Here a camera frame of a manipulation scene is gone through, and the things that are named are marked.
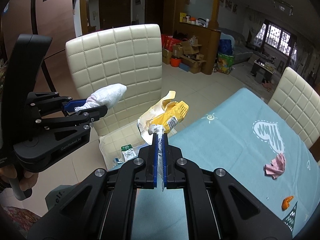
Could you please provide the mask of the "person's left hand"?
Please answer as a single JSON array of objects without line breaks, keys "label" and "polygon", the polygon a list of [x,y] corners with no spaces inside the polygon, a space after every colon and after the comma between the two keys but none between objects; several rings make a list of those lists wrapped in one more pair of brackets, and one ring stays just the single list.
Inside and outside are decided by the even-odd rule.
[{"label": "person's left hand", "polygon": [[[1,176],[1,192],[4,189],[11,188],[9,179],[16,179],[17,172],[13,165],[8,165],[5,167],[0,168],[0,176]],[[27,189],[32,189],[35,184],[37,183],[39,174],[38,173],[31,173],[25,171],[24,177],[19,179],[19,187],[22,191]]]}]

